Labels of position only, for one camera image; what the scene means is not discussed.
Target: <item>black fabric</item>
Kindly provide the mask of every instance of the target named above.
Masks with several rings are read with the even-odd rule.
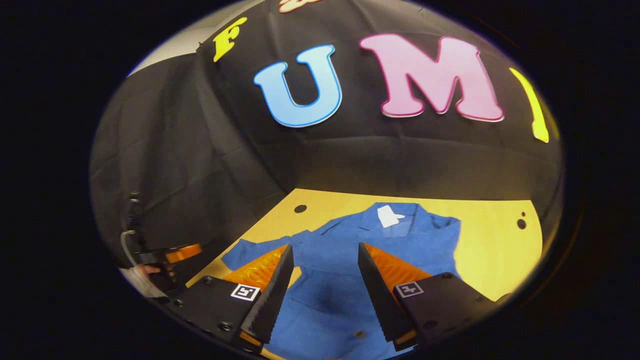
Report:
[[[460,200],[531,199],[543,237],[561,212],[562,150],[556,122],[540,98],[549,143],[532,135],[529,101],[506,58],[482,37],[414,4],[323,0],[286,14],[277,0],[242,16],[234,47],[213,62],[212,34],[196,54],[170,58],[124,81],[106,108],[91,160],[93,210],[115,253],[126,196],[140,192],[149,247],[201,243],[203,254],[176,266],[187,281],[295,188]],[[375,56],[363,37],[399,33],[432,58],[442,36],[477,46],[505,119],[495,124],[461,117],[454,106],[436,114],[392,119]],[[302,51],[335,46],[331,60],[342,103],[328,120],[289,128],[269,113],[253,77],[277,61],[293,99],[308,104],[317,90]],[[452,104],[460,99],[458,86]]]

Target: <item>orange soft gripper pad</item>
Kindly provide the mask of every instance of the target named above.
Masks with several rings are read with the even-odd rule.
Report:
[[[287,246],[284,245],[283,247],[269,251],[256,260],[228,274],[223,280],[256,286],[264,292],[276,266],[278,266],[278,262],[280,262],[280,256],[286,248]]]
[[[382,279],[385,281],[391,293],[394,292],[395,285],[406,284],[431,277],[431,275],[417,267],[393,255],[387,254],[376,247],[367,244],[364,244],[364,247],[367,249],[371,259],[373,259],[376,267],[378,267],[378,271],[380,275],[382,275]]]

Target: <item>yellow letter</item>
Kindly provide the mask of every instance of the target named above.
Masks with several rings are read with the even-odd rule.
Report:
[[[512,68],[509,68],[509,70],[511,70],[513,75],[520,81],[524,92],[527,94],[527,98],[529,98],[529,104],[531,104],[531,111],[533,112],[533,123],[531,124],[533,136],[542,142],[549,142],[549,131],[547,131],[545,116],[542,114],[540,102],[538,101],[538,97],[536,97],[536,93],[533,91],[533,87],[517,70]]]
[[[220,34],[213,38],[213,42],[216,43],[216,56],[213,57],[213,61],[218,61],[220,58],[229,52],[234,46],[234,43],[229,41],[235,39],[240,34],[240,28],[238,26],[246,22],[246,17],[241,17],[236,22],[231,24],[228,28],[224,29]]]
[[[320,0],[282,0],[280,2],[280,5],[282,5],[280,7],[280,12],[288,13],[297,8],[301,8],[302,6],[305,6],[307,3],[314,3],[316,1],[320,1]]]

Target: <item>screw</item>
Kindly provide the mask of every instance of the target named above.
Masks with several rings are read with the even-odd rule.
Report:
[[[221,322],[218,327],[220,328],[220,330],[222,331],[231,331],[234,327],[231,326],[231,324],[229,324],[228,322]]]

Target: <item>wooden table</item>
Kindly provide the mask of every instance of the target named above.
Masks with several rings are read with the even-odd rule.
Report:
[[[414,199],[295,189],[241,238],[259,243],[304,230],[313,231],[334,218],[364,211],[375,202],[417,203],[427,212],[460,219],[460,238],[454,252],[456,269],[467,284],[494,301],[516,290],[541,256],[540,221],[529,200]],[[299,205],[306,205],[306,211],[294,212]],[[525,220],[525,229],[518,227],[519,219]],[[237,243],[236,240],[186,286],[190,287],[205,275],[217,278],[228,275],[231,270],[221,259]],[[300,268],[294,268],[289,286],[300,274]],[[272,360],[283,360],[266,349],[261,354]]]

